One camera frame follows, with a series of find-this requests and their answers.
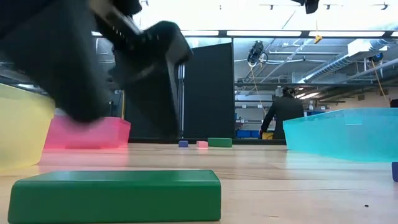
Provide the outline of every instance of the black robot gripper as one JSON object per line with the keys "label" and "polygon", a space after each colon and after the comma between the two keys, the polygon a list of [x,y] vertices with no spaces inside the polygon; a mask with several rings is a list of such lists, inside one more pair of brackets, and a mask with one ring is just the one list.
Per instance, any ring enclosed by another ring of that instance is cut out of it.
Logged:
{"label": "black robot gripper", "polygon": [[141,10],[138,0],[4,0],[0,6],[0,50],[75,121],[90,123],[108,110],[107,74],[91,36],[97,30],[114,45],[111,76],[127,100],[163,136],[178,134],[174,69],[192,52],[176,24],[139,30],[130,19]]}

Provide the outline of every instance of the green foam block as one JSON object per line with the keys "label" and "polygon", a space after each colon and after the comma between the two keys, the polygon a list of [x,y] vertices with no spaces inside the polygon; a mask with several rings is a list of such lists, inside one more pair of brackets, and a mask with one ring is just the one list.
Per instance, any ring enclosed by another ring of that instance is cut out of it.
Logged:
{"label": "green foam block", "polygon": [[218,221],[221,184],[211,170],[64,171],[18,180],[9,223]]}
{"label": "green foam block", "polygon": [[209,146],[212,147],[232,147],[232,139],[230,138],[208,138]]}

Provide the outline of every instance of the purple block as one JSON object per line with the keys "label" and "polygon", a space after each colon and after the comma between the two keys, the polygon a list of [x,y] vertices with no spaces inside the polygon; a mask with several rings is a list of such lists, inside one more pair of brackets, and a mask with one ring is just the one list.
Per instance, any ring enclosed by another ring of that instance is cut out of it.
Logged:
{"label": "purple block", "polygon": [[179,147],[188,147],[188,141],[181,140],[178,142]]}
{"label": "purple block", "polygon": [[398,162],[392,162],[392,179],[398,182]]}

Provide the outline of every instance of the blue block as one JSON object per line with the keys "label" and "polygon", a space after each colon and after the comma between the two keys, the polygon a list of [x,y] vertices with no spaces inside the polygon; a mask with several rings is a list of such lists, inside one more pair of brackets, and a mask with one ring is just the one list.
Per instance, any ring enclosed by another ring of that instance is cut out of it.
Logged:
{"label": "blue block", "polygon": [[353,108],[284,121],[287,148],[367,162],[398,161],[398,108]]}
{"label": "blue block", "polygon": [[392,179],[398,182],[398,162],[392,162]]}
{"label": "blue block", "polygon": [[181,140],[178,142],[179,147],[188,147],[188,141]]}

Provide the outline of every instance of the fluorescent light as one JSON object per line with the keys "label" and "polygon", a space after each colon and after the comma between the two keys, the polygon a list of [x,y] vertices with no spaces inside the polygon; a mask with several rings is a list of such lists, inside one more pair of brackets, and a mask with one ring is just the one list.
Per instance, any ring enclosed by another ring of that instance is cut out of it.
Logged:
{"label": "fluorescent light", "polygon": [[91,34],[95,37],[102,37],[102,34],[99,32],[91,31]]}
{"label": "fluorescent light", "polygon": [[381,37],[383,31],[311,31],[309,36],[315,37]]}
{"label": "fluorescent light", "polygon": [[305,100],[305,99],[314,97],[314,96],[316,96],[316,95],[318,95],[318,94],[319,94],[319,93],[310,93],[310,94],[308,94],[307,96],[302,96],[302,97],[300,98],[300,100]]}
{"label": "fluorescent light", "polygon": [[26,85],[26,84],[18,84],[17,86],[27,88],[27,89],[34,89],[35,87],[33,85]]}
{"label": "fluorescent light", "polygon": [[303,97],[304,95],[305,95],[305,93],[299,94],[299,95],[296,96],[296,98]]}
{"label": "fluorescent light", "polygon": [[182,30],[183,35],[201,36],[201,35],[218,35],[218,30]]}
{"label": "fluorescent light", "polygon": [[229,35],[229,36],[299,37],[301,35],[301,31],[243,31],[243,30],[231,30],[231,31],[227,31],[226,35]]}

